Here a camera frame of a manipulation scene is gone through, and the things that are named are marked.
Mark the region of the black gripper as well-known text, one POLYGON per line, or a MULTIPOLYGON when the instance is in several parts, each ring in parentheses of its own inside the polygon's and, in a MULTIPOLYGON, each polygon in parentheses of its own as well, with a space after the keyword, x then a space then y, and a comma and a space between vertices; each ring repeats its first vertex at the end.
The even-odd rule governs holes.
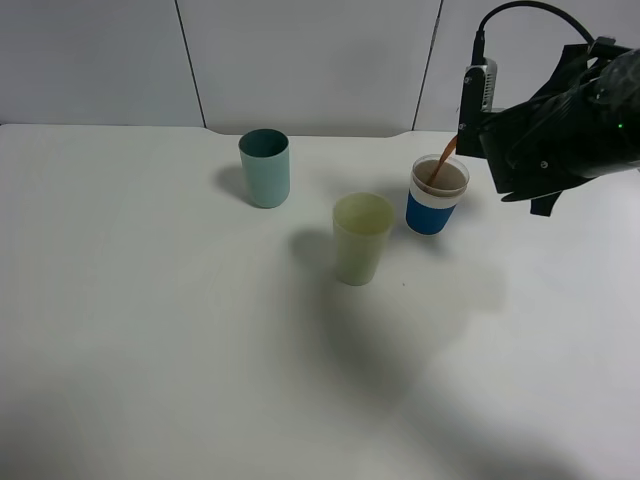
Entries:
POLYGON ((639 166, 639 52, 563 56, 527 102, 484 120, 478 137, 504 201, 550 217, 561 192, 639 166))

